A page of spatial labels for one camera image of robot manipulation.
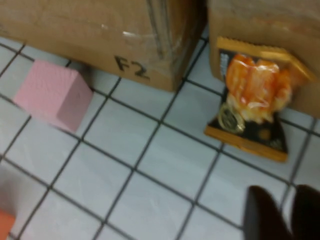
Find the food package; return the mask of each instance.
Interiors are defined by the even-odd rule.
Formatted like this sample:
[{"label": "food package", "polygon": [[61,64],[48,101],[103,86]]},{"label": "food package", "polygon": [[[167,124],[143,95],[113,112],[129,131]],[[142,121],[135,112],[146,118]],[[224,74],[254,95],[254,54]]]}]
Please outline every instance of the food package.
[{"label": "food package", "polygon": [[285,49],[217,39],[226,88],[205,134],[242,150],[285,162],[288,147],[278,112],[315,76]]}]

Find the black grout line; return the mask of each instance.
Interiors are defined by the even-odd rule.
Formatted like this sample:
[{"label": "black grout line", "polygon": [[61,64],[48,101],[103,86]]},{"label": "black grout line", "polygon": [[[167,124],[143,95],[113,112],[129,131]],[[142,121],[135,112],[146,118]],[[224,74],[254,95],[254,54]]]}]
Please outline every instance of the black grout line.
[{"label": "black grout line", "polygon": [[26,127],[26,125],[30,122],[31,120],[31,116],[29,115],[27,117],[27,119],[25,120],[25,122],[23,123],[23,125],[20,127],[20,129],[18,130],[18,132],[15,134],[14,138],[12,139],[12,141],[10,142],[9,146],[6,148],[6,150],[3,153],[3,157],[5,157],[7,155],[7,153],[9,152],[10,148],[12,147],[12,145],[15,143],[15,141],[17,140],[18,136],[21,134],[21,132],[24,130],[24,128]]},{"label": "black grout line", "polygon": [[194,58],[193,62],[191,63],[189,69],[187,69],[186,74],[184,75],[184,78],[185,78],[185,79],[188,79],[190,73],[191,73],[192,70],[194,69],[196,63],[198,62],[198,59],[200,58],[200,56],[201,56],[201,54],[203,53],[204,49],[206,48],[207,44],[208,44],[208,43],[207,43],[206,41],[203,41],[202,46],[201,46],[199,52],[198,52],[197,55],[195,56],[195,58]]},{"label": "black grout line", "polygon": [[313,130],[315,129],[315,127],[316,127],[316,125],[317,125],[317,121],[318,121],[318,120],[317,120],[316,118],[313,118],[310,131],[308,131],[308,134],[307,134],[307,136],[306,136],[306,138],[305,138],[305,141],[304,141],[304,143],[303,143],[303,146],[302,146],[302,148],[301,148],[301,150],[300,150],[300,153],[299,153],[299,155],[298,155],[298,159],[297,159],[297,161],[296,161],[296,164],[295,164],[294,167],[293,167],[293,171],[292,171],[292,174],[291,174],[291,176],[290,176],[289,184],[288,184],[288,186],[287,186],[287,188],[286,188],[286,190],[285,190],[285,192],[284,192],[282,201],[281,201],[281,203],[280,203],[280,209],[281,209],[281,211],[282,211],[282,209],[283,209],[283,207],[284,207],[284,205],[285,205],[285,203],[286,203],[286,200],[287,200],[287,198],[288,198],[288,195],[289,195],[289,192],[290,192],[290,187],[294,184],[295,177],[296,177],[296,175],[297,175],[297,173],[298,173],[298,170],[299,170],[299,168],[300,168],[300,166],[301,166],[301,164],[302,164],[302,161],[303,161],[303,159],[304,159],[305,153],[306,153],[306,151],[307,151],[307,149],[308,149],[309,142],[310,142],[310,140],[311,140],[311,138],[312,138],[312,136],[313,136],[312,132],[313,132]]},{"label": "black grout line", "polygon": [[222,144],[220,146],[220,149],[217,151],[216,155],[214,156],[214,158],[212,160],[212,163],[211,163],[211,165],[210,165],[210,167],[209,167],[209,169],[208,169],[208,171],[207,171],[207,173],[206,173],[206,175],[205,175],[205,177],[204,177],[204,179],[202,181],[202,184],[201,184],[201,186],[200,186],[200,188],[199,188],[199,190],[198,190],[198,192],[196,194],[196,197],[195,197],[194,201],[192,201],[192,203],[191,203],[191,208],[190,208],[189,212],[187,213],[187,215],[186,215],[186,217],[185,217],[185,219],[183,221],[182,227],[178,231],[175,240],[180,240],[182,235],[183,235],[183,233],[185,232],[185,229],[187,228],[188,223],[189,223],[189,221],[191,219],[192,213],[194,212],[194,209],[195,209],[196,205],[199,204],[199,199],[201,197],[201,194],[204,191],[204,189],[205,189],[205,187],[206,187],[206,185],[208,183],[208,180],[209,180],[212,172],[214,171],[215,166],[217,165],[217,162],[219,161],[220,153],[221,153],[223,148],[224,148],[224,144]]},{"label": "black grout line", "polygon": [[205,42],[207,42],[207,41],[208,41],[208,38],[207,38],[207,37],[203,37],[203,36],[201,36],[201,37],[200,37],[200,39],[201,39],[201,40],[203,40],[203,41],[205,41]]},{"label": "black grout line", "polygon": [[311,131],[311,127],[312,127],[312,126],[310,126],[310,128],[308,129],[308,128],[305,128],[305,127],[303,127],[303,126],[300,126],[300,125],[298,125],[298,124],[296,124],[296,123],[294,123],[294,122],[292,122],[292,121],[288,121],[288,120],[286,120],[286,119],[284,119],[284,118],[282,118],[282,117],[280,117],[280,121],[281,121],[282,123],[284,123],[284,124],[290,125],[290,126],[292,126],[292,127],[295,127],[295,128],[297,128],[297,129],[300,129],[300,130],[305,131],[305,132],[307,132],[307,133],[311,133],[311,132],[312,132],[312,131]]},{"label": "black grout line", "polygon": [[206,206],[204,206],[204,205],[202,205],[202,204],[197,204],[197,207],[201,208],[202,210],[206,211],[207,213],[215,216],[217,219],[222,220],[222,221],[225,222],[226,224],[229,224],[230,226],[232,226],[232,227],[234,227],[234,228],[236,228],[236,229],[238,229],[238,230],[242,230],[242,229],[243,229],[242,226],[237,225],[236,223],[230,221],[230,220],[227,219],[226,217],[224,217],[224,216],[222,216],[222,215],[214,212],[213,210],[211,210],[210,208],[208,208],[208,207],[206,207]]},{"label": "black grout line", "polygon": [[30,56],[24,54],[23,52],[19,52],[19,55],[24,57],[24,58],[26,58],[26,59],[28,59],[28,60],[30,60],[30,61],[32,61],[32,62],[35,61],[35,59],[33,57],[30,57]]},{"label": "black grout line", "polygon": [[2,69],[2,71],[0,72],[0,78],[2,77],[2,75],[5,73],[5,71],[10,67],[10,65],[14,62],[14,60],[17,58],[17,56],[20,54],[20,52],[22,51],[22,49],[24,49],[25,45],[23,45],[18,52],[15,53],[15,55],[11,58],[11,60],[7,63],[7,65]]},{"label": "black grout line", "polygon": [[211,89],[211,88],[209,88],[209,87],[206,87],[206,86],[204,86],[204,85],[201,85],[201,84],[199,84],[199,83],[197,83],[197,82],[194,82],[194,81],[192,81],[192,80],[187,79],[186,81],[187,81],[188,83],[192,84],[192,85],[195,85],[195,86],[197,86],[197,87],[199,87],[199,88],[201,88],[201,89],[207,90],[208,92],[211,92],[211,93],[213,93],[213,94],[216,94],[216,95],[218,95],[218,96],[220,96],[220,97],[222,97],[222,95],[223,95],[221,92],[218,92],[218,91],[216,91],[216,90],[213,90],[213,89]]},{"label": "black grout line", "polygon": [[107,226],[111,228],[112,230],[116,231],[117,233],[121,234],[123,237],[125,237],[127,240],[136,240],[132,236],[128,235],[126,232],[122,231],[120,228],[114,226],[112,223],[108,223]]},{"label": "black grout line", "polygon": [[19,48],[18,50],[16,50],[16,49],[14,49],[14,48],[12,48],[12,47],[10,47],[10,46],[7,46],[7,45],[4,45],[3,43],[1,43],[0,42],[0,47],[2,47],[2,48],[4,48],[4,49],[7,49],[7,50],[9,50],[9,51],[11,51],[11,52],[13,52],[13,53],[17,53],[18,51],[19,51],[19,49],[21,48]]},{"label": "black grout line", "polygon": [[141,110],[139,110],[139,109],[137,109],[137,108],[135,108],[135,107],[133,107],[133,106],[130,106],[130,105],[126,104],[125,102],[121,101],[121,100],[118,100],[118,99],[116,99],[116,98],[114,98],[114,97],[112,97],[112,96],[109,97],[109,98],[110,98],[112,101],[116,102],[117,104],[120,104],[120,105],[122,105],[122,106],[124,106],[124,107],[126,107],[126,108],[128,108],[128,109],[131,109],[131,110],[133,110],[133,111],[135,111],[135,112],[137,112],[137,113],[139,113],[139,114],[141,114],[141,115],[143,115],[143,116],[145,116],[145,117],[147,117],[147,118],[149,118],[149,119],[152,119],[152,120],[156,121],[157,123],[160,122],[160,120],[157,119],[156,117],[151,116],[151,115],[149,115],[148,113],[146,113],[146,112],[144,112],[144,111],[141,111]]},{"label": "black grout line", "polygon": [[170,124],[168,124],[166,122],[163,122],[162,125],[166,126],[167,128],[170,128],[172,130],[175,130],[176,132],[180,133],[181,135],[184,135],[184,136],[186,136],[186,137],[188,137],[188,138],[190,138],[190,139],[192,139],[192,140],[194,140],[194,141],[196,141],[196,142],[198,142],[198,143],[200,143],[202,145],[205,145],[205,146],[207,146],[207,147],[209,147],[211,149],[219,151],[220,147],[216,147],[214,145],[211,145],[210,143],[207,143],[206,141],[200,140],[199,138],[197,138],[197,137],[195,137],[195,136],[193,136],[193,135],[191,135],[191,134],[189,134],[189,133],[187,133],[187,132],[185,132],[183,130],[180,130],[179,128],[177,128],[175,126],[172,126],[172,125],[170,125]]},{"label": "black grout line", "polygon": [[14,167],[15,169],[19,170],[20,172],[22,172],[23,174],[27,175],[28,177],[32,178],[34,181],[38,182],[39,184],[41,184],[44,187],[48,187],[49,185],[43,181],[42,179],[38,178],[36,175],[28,172],[27,170],[25,170],[24,168],[22,168],[21,166],[19,166],[18,164],[16,164],[14,161],[12,161],[11,159],[9,159],[8,157],[4,157],[3,161],[5,161],[7,164],[11,165],[12,167]]},{"label": "black grout line", "polygon": [[243,165],[246,165],[247,167],[250,167],[250,168],[252,168],[252,169],[254,169],[254,170],[256,170],[256,171],[258,171],[260,173],[268,175],[271,178],[277,179],[278,181],[280,181],[282,183],[285,183],[285,184],[289,183],[286,179],[284,179],[282,177],[279,177],[279,176],[277,176],[277,175],[275,175],[275,174],[273,174],[271,172],[268,172],[268,171],[264,170],[263,168],[260,168],[260,167],[258,167],[256,165],[253,165],[253,164],[251,164],[251,163],[249,163],[249,162],[247,162],[247,161],[245,161],[245,160],[243,160],[243,159],[241,159],[241,158],[239,158],[239,157],[237,157],[237,156],[235,156],[235,155],[233,155],[233,154],[231,154],[231,153],[229,153],[229,152],[227,152],[225,150],[222,150],[221,153],[226,155],[226,156],[228,156],[229,158],[231,158],[231,159],[243,164]]}]

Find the gold logo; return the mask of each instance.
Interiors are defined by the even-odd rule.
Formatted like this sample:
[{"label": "gold logo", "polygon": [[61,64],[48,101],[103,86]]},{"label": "gold logo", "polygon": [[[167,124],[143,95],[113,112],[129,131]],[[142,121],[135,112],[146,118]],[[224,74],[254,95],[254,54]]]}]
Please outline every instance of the gold logo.
[{"label": "gold logo", "polygon": [[227,103],[221,105],[218,121],[220,126],[230,133],[241,134],[245,130],[244,119]]}]

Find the floor tile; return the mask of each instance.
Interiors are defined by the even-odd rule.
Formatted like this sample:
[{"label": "floor tile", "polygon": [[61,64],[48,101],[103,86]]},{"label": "floor tile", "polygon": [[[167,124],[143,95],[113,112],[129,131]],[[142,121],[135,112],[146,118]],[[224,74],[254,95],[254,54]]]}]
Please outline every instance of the floor tile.
[{"label": "floor tile", "polygon": [[10,60],[14,56],[15,56],[15,53],[13,51],[10,51],[5,47],[0,46],[0,73],[3,71],[3,69],[7,66],[7,64],[10,62]]},{"label": "floor tile", "polygon": [[61,66],[65,66],[69,61],[68,59],[66,59],[64,57],[54,55],[52,53],[42,51],[40,49],[31,47],[31,46],[25,46],[24,49],[22,50],[22,53],[35,59],[35,60],[37,60],[37,59],[45,60],[50,63],[61,65]]},{"label": "floor tile", "polygon": [[174,101],[165,122],[215,147],[221,142],[206,136],[204,130],[218,113],[221,98],[186,82]]},{"label": "floor tile", "polygon": [[105,218],[129,173],[129,168],[82,143],[54,188]]},{"label": "floor tile", "polygon": [[215,150],[162,126],[139,169],[194,198],[216,154]]},{"label": "floor tile", "polygon": [[301,127],[304,127],[306,129],[310,129],[311,124],[313,122],[313,117],[310,115],[307,115],[302,112],[298,112],[296,110],[285,108],[280,113],[280,118],[285,119],[289,122],[292,122],[294,124],[297,124]]},{"label": "floor tile", "polygon": [[316,125],[315,125],[315,127],[314,127],[314,131],[315,131],[316,133],[320,134],[320,120],[318,120],[318,121],[316,122]]},{"label": "floor tile", "polygon": [[109,99],[85,140],[134,165],[156,126],[157,122]]},{"label": "floor tile", "polygon": [[110,222],[139,240],[173,240],[191,204],[135,174]]},{"label": "floor tile", "polygon": [[294,182],[307,184],[320,191],[320,137],[312,136]]},{"label": "floor tile", "polygon": [[33,62],[23,56],[17,56],[0,78],[0,93],[13,99],[24,82]]},{"label": "floor tile", "polygon": [[224,150],[260,169],[289,180],[306,140],[307,133],[288,124],[282,124],[282,126],[289,150],[288,159],[285,163],[279,163],[262,156],[257,156],[230,145],[226,145]]},{"label": "floor tile", "polygon": [[173,92],[146,86],[128,79],[122,79],[112,97],[146,114],[160,119],[167,109]]},{"label": "floor tile", "polygon": [[31,119],[7,157],[50,184],[77,141],[45,123]]},{"label": "floor tile", "polygon": [[99,226],[99,221],[50,192],[21,240],[91,240]]},{"label": "floor tile", "polygon": [[204,39],[207,39],[209,37],[209,24],[205,26],[201,37],[203,37]]},{"label": "floor tile", "polygon": [[204,44],[205,44],[205,41],[203,41],[202,39],[200,39],[200,40],[198,41],[198,43],[196,44],[196,47],[195,47],[195,49],[194,49],[194,51],[193,51],[193,54],[192,54],[192,56],[191,56],[191,59],[190,59],[190,61],[189,61],[188,67],[186,68],[186,71],[185,71],[185,73],[184,73],[184,76],[185,76],[185,77],[186,77],[186,74],[189,72],[189,69],[190,69],[191,65],[194,63],[194,60],[195,60],[196,57],[198,56],[201,48],[204,46]]},{"label": "floor tile", "polygon": [[28,115],[2,98],[0,98],[0,113],[0,154],[3,154]]},{"label": "floor tile", "polygon": [[78,70],[89,86],[104,94],[109,94],[119,79],[116,75],[74,61],[69,68]]},{"label": "floor tile", "polygon": [[16,217],[11,233],[17,236],[46,188],[9,165],[0,164],[0,209]]},{"label": "floor tile", "polygon": [[210,46],[207,44],[188,76],[188,79],[204,87],[222,93],[225,89],[225,84],[212,75],[209,56]]},{"label": "floor tile", "polygon": [[242,240],[242,231],[196,207],[181,240]]},{"label": "floor tile", "polygon": [[292,214],[292,207],[293,207],[295,196],[296,196],[296,189],[293,186],[291,186],[282,209],[283,218],[286,221],[289,229],[291,228],[291,225],[290,225],[291,214]]},{"label": "floor tile", "polygon": [[200,198],[200,203],[241,225],[247,188],[258,185],[266,188],[280,203],[286,184],[221,155]]},{"label": "floor tile", "polygon": [[0,43],[17,51],[22,47],[21,42],[13,41],[4,37],[0,37]]},{"label": "floor tile", "polygon": [[75,135],[78,137],[82,137],[82,135],[85,133],[87,127],[89,126],[90,122],[92,121],[93,117],[97,113],[98,109],[101,107],[102,103],[104,102],[105,97],[103,95],[100,95],[96,92],[93,93],[92,100],[90,102],[90,105],[81,121],[81,124],[76,131]]},{"label": "floor tile", "polygon": [[127,240],[125,237],[118,234],[108,226],[105,226],[101,231],[97,240]]}]

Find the orange object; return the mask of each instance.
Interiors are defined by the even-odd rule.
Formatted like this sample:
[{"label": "orange object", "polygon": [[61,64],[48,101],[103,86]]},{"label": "orange object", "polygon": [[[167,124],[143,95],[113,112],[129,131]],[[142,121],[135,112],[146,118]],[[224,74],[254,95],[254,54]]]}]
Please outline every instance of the orange object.
[{"label": "orange object", "polygon": [[0,210],[0,240],[6,240],[16,218]]}]

